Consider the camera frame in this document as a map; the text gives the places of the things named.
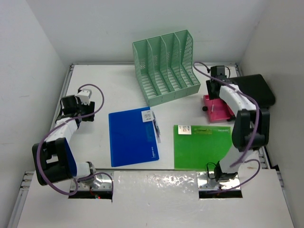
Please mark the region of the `black pink drawer box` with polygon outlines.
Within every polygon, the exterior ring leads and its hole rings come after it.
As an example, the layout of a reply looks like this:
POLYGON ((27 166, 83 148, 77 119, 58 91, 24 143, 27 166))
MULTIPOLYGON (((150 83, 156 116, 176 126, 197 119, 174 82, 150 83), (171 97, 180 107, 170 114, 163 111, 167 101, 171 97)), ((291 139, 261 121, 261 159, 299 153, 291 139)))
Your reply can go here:
MULTIPOLYGON (((275 96, 261 74, 230 78, 244 94, 255 99, 261 108, 269 108, 276 102, 275 96)), ((203 96, 204 106, 202 110, 207 113, 210 122, 233 121, 235 115, 230 107, 220 98, 209 99, 209 95, 203 96)))

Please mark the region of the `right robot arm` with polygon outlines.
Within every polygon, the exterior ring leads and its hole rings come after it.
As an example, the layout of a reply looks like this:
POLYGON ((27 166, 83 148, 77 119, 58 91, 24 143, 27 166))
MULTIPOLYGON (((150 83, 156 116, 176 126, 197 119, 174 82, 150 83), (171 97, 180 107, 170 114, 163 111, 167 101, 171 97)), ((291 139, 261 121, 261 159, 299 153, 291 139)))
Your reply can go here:
POLYGON ((248 155, 268 144, 268 108, 275 103, 274 95, 261 75, 230 78, 225 70, 225 66, 211 67, 206 81, 209 99, 222 100, 235 118, 232 145, 214 169, 216 181, 235 178, 248 155))

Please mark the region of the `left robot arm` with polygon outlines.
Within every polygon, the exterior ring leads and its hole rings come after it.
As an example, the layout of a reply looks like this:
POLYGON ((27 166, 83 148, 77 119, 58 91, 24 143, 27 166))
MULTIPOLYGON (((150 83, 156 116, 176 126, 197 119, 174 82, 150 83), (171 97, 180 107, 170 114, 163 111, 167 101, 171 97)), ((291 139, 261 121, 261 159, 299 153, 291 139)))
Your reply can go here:
POLYGON ((95 102, 82 103, 76 95, 63 97, 60 101, 60 111, 55 126, 64 124, 55 130, 43 142, 40 152, 41 167, 51 183, 65 181, 77 176, 90 174, 89 166, 75 161, 69 141, 73 133, 79 128, 82 121, 92 122, 94 115, 70 122, 67 120, 75 116, 91 114, 95 111, 95 102))

